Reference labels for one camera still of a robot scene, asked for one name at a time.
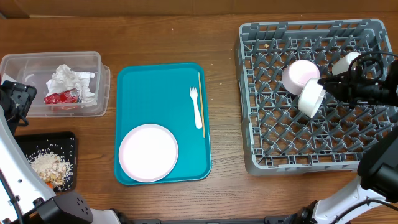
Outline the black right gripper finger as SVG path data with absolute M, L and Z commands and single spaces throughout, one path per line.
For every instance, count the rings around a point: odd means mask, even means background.
M 338 75 L 333 77 L 320 78 L 317 83 L 321 85 L 324 89 L 338 89 L 347 88 L 351 78 L 346 75 Z
M 352 97 L 352 88 L 350 86 L 325 85 L 323 88 L 339 101 L 345 103 L 354 103 L 354 99 Z

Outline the white paper cup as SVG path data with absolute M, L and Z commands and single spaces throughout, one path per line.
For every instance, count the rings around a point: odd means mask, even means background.
M 341 73 L 347 72 L 348 71 L 348 67 L 350 65 L 350 63 L 357 58 L 358 56 L 360 56 L 361 54 L 358 52 L 350 52 L 347 55 L 345 55 L 342 59 L 340 59 L 339 61 L 337 61 L 331 69 L 331 72 L 334 76 L 339 75 Z

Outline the white round bowl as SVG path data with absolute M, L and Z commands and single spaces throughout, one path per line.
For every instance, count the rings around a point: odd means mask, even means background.
M 298 100 L 298 109 L 309 118 L 316 115 L 326 94 L 323 86 L 318 84 L 318 80 L 319 78 L 309 79 Z

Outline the pink round bowl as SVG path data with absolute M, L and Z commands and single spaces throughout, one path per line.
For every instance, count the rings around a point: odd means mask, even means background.
M 304 86 L 311 78 L 319 78 L 318 67 L 309 60 L 298 60 L 282 72 L 282 84 L 293 95 L 300 95 Z

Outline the wooden chopstick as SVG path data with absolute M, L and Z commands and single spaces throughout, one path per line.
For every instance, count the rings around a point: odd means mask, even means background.
M 203 138 L 205 138 L 205 137 L 206 137 L 206 131 L 205 131 L 205 120 L 204 120 L 204 109 L 203 109 L 203 95 L 202 95 L 202 89 L 201 89 L 201 76 L 200 76 L 200 72 L 198 72 L 198 86 L 199 86 L 199 94 L 200 94 L 202 131 L 203 131 Z

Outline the white plastic fork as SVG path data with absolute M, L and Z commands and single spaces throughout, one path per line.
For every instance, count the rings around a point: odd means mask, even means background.
M 201 116 L 198 108 L 198 92 L 195 86 L 190 87 L 190 97 L 193 101 L 193 109 L 194 109 L 194 117 L 195 117 L 195 126 L 197 129 L 201 129 L 203 127 Z

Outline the large pink plate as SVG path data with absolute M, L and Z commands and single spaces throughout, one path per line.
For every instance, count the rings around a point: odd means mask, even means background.
M 143 124 L 123 138 L 119 163 L 131 179 L 149 183 L 166 177 L 175 167 L 179 148 L 174 135 L 158 124 Z

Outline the red snack wrapper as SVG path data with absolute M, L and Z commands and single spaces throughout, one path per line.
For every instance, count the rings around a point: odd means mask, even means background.
M 45 104 L 79 103 L 80 101 L 80 91 L 76 88 L 54 93 L 44 98 Z

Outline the white paper tissue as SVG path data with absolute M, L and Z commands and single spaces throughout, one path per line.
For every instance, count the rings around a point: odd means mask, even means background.
M 60 65 L 55 73 L 52 74 L 52 78 L 46 83 L 48 88 L 48 95 L 54 93 L 61 93 L 71 89 L 81 90 L 81 82 L 77 72 L 71 70 L 70 67 L 63 64 Z

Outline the white napkin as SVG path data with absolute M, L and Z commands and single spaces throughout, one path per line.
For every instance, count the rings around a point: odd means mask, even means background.
M 75 74 L 75 88 L 80 93 L 81 101 L 89 103 L 94 101 L 95 94 L 89 88 L 90 80 L 95 77 L 93 72 L 74 72 Z

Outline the orange carrot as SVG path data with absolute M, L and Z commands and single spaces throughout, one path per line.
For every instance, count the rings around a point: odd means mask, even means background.
M 54 189 L 54 185 L 51 182 L 46 182 L 46 184 L 51 188 Z

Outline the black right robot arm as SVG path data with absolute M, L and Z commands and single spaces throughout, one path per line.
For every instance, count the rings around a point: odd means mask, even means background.
M 303 88 L 298 108 L 314 117 L 325 93 L 353 106 L 397 106 L 397 61 L 393 61 L 383 80 L 381 76 L 367 78 L 365 63 L 383 63 L 373 53 L 346 55 L 332 67 L 332 77 L 312 78 Z M 284 223 L 349 223 L 368 210 L 384 205 L 397 207 L 397 129 L 394 128 L 370 148 L 358 165 L 356 178 L 324 200 L 314 201 Z

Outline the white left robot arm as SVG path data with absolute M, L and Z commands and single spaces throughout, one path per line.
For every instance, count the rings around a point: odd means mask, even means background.
M 27 126 L 36 88 L 18 82 L 1 84 L 1 223 L 119 223 L 114 210 L 95 210 L 74 192 L 57 195 L 33 170 L 15 140 L 18 126 Z

